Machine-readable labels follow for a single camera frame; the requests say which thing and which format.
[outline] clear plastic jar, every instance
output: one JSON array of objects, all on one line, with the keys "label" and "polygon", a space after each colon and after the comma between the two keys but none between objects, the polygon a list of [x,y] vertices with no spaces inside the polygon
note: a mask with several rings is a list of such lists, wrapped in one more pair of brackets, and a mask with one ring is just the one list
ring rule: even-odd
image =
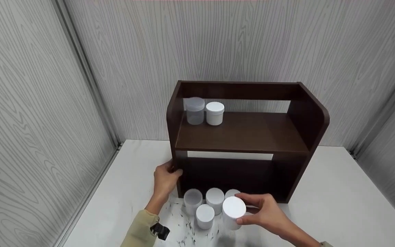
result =
[{"label": "clear plastic jar", "polygon": [[200,125],[204,122],[205,101],[200,97],[186,98],[187,122],[190,125]]}]

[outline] beige sleeve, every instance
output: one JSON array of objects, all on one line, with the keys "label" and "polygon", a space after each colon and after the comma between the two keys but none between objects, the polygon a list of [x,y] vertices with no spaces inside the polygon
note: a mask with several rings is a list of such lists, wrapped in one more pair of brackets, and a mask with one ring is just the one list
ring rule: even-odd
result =
[{"label": "beige sleeve", "polygon": [[321,242],[321,247],[333,247],[333,246],[331,246],[331,244],[327,242]]},{"label": "beige sleeve", "polygon": [[150,227],[159,222],[159,216],[141,210],[130,225],[121,247],[152,247],[156,236],[151,233]]}]

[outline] table surface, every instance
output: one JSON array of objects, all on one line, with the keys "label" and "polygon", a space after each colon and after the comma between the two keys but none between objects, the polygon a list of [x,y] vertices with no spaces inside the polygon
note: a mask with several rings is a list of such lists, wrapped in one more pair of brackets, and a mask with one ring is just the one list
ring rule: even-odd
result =
[{"label": "table surface", "polygon": [[[125,141],[65,247],[118,247],[152,194],[155,167],[170,158],[168,141]],[[318,147],[292,199],[280,206],[304,231],[335,247],[395,246],[395,209],[343,147]],[[292,246],[255,225],[226,230],[221,215],[210,230],[200,230],[177,193],[160,218],[171,232],[158,247]]]}]

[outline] person's right hand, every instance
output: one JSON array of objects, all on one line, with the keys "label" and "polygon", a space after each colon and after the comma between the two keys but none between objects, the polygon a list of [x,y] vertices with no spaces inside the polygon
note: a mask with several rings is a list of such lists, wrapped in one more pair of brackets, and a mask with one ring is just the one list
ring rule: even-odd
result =
[{"label": "person's right hand", "polygon": [[319,247],[321,244],[296,226],[279,208],[274,197],[270,194],[249,195],[246,193],[235,194],[246,205],[257,208],[247,208],[251,215],[237,219],[239,225],[259,225],[284,240],[291,242],[296,247]]},{"label": "person's right hand", "polygon": [[274,197],[270,194],[249,195],[246,193],[235,194],[246,205],[257,208],[247,208],[251,215],[245,215],[237,219],[239,225],[259,225],[273,234],[283,237],[295,224],[279,208]]}]

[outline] wooden shelf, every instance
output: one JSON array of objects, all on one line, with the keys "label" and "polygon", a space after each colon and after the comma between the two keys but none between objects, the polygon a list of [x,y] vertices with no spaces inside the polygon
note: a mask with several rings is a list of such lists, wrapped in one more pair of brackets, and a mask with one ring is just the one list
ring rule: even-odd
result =
[{"label": "wooden shelf", "polygon": [[[225,112],[219,126],[189,125],[184,99],[288,100],[287,113]],[[191,188],[270,193],[288,203],[328,125],[324,106],[301,82],[178,81],[167,107],[179,197]],[[187,151],[272,153],[271,161],[192,158]]]},{"label": "wooden shelf", "polygon": [[290,117],[280,113],[225,112],[219,126],[182,119],[176,150],[237,153],[308,153]]}]

